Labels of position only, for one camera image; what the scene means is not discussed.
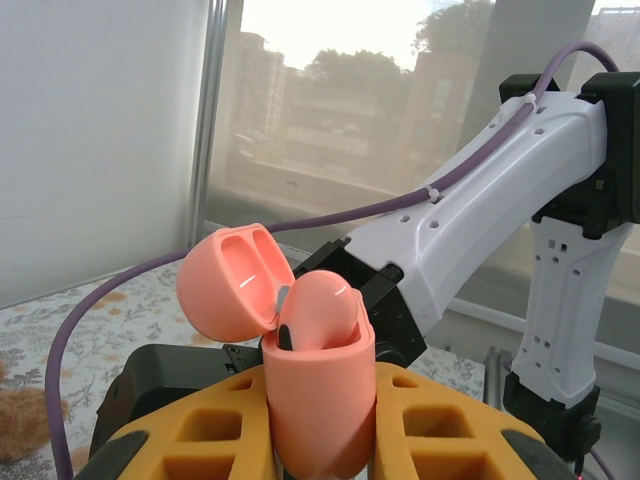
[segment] floral tablecloth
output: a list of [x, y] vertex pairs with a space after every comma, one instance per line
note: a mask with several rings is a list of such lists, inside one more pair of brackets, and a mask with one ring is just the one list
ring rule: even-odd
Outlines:
[[[81, 320], [65, 352], [62, 396], [74, 459], [86, 457], [96, 410], [129, 354], [148, 343], [219, 348], [196, 333], [176, 300], [179, 262], [126, 283], [107, 295]], [[0, 310], [0, 358], [8, 375], [0, 388], [43, 387], [49, 346], [69, 311], [99, 282]], [[484, 367], [452, 353], [429, 348], [411, 369], [475, 398], [482, 398]], [[2, 480], [55, 480], [49, 445], [26, 460], [0, 464]]]

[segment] earbud case lid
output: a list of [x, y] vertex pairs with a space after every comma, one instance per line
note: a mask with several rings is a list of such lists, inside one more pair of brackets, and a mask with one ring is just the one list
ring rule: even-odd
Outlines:
[[275, 239], [260, 224], [223, 228], [198, 243], [178, 270], [178, 302], [193, 327], [219, 342], [274, 330], [278, 292], [295, 281]]

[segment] white wall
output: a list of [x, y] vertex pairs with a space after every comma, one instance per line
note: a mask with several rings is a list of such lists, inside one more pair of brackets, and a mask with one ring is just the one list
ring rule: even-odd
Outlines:
[[0, 0], [0, 307], [184, 245], [206, 0]]

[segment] yellow foam holder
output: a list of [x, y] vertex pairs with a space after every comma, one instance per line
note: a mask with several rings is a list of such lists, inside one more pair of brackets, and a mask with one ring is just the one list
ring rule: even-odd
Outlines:
[[[178, 400], [120, 429], [147, 441], [120, 480], [276, 480], [262, 366]], [[534, 480], [502, 436], [528, 425], [467, 395], [377, 364], [373, 480]]]

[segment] earbud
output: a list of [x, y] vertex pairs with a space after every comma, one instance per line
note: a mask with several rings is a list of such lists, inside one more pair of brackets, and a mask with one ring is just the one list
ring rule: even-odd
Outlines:
[[293, 283], [282, 303], [280, 348], [302, 351], [345, 346], [357, 319], [358, 301], [347, 281], [333, 272], [314, 270]]

